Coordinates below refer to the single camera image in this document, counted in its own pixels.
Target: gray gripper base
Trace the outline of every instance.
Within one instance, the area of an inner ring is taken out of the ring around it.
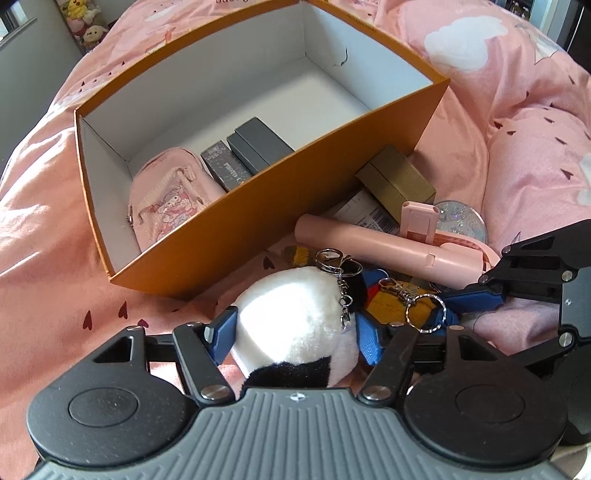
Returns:
[[[564,480],[550,463],[513,472],[462,468],[412,439],[396,412],[349,390],[250,388],[209,407],[174,446],[143,463],[85,471],[46,463],[34,480]]]

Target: panda plush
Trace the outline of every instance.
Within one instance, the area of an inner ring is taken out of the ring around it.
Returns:
[[[360,265],[345,260],[348,274]],[[355,312],[367,299],[360,274],[344,278],[350,328],[341,322],[343,307],[337,277],[316,266],[269,275],[234,302],[238,309],[232,356],[248,387],[326,388],[353,370],[359,348]]]

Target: pink bedding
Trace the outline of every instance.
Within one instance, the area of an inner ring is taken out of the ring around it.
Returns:
[[[110,285],[86,217],[73,109],[159,45],[253,0],[138,0],[84,57],[0,184],[0,476],[37,460],[25,427],[33,395],[126,325],[152,334],[211,318],[283,267],[269,249],[193,302]],[[484,217],[491,246],[588,218],[589,75],[535,28],[487,0],[340,0],[452,78],[413,162],[437,200]],[[512,301],[476,331],[507,353],[552,336],[557,307]],[[234,382],[232,365],[224,367]]]

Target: yellow tag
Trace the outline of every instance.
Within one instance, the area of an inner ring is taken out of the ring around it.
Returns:
[[[398,284],[412,296],[432,293],[409,282],[399,281]],[[436,305],[429,298],[420,299],[408,312],[412,324],[417,328],[423,327],[435,306]],[[383,325],[391,322],[406,323],[406,318],[404,317],[406,303],[396,295],[387,291],[380,290],[377,292],[366,310]]]

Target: glittery gray box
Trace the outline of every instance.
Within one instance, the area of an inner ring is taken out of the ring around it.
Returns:
[[[227,192],[252,177],[246,167],[236,158],[236,155],[221,140],[201,152],[201,158],[207,164],[213,178]]]

